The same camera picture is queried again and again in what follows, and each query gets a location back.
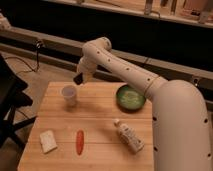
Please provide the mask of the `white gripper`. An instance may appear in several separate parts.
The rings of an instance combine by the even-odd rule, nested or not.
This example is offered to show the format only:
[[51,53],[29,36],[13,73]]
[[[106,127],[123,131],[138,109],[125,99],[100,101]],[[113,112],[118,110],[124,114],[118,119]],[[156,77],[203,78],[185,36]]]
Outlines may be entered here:
[[84,74],[83,83],[89,82],[93,78],[96,69],[97,64],[86,56],[83,56],[77,65],[77,72]]

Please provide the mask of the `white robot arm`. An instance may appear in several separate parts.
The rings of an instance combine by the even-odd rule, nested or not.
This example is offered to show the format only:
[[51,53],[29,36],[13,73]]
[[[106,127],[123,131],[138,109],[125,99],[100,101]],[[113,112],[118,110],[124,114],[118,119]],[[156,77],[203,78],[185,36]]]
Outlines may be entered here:
[[77,73],[86,82],[102,66],[152,102],[154,171],[213,171],[210,121],[198,88],[129,63],[111,48],[106,37],[84,43]]

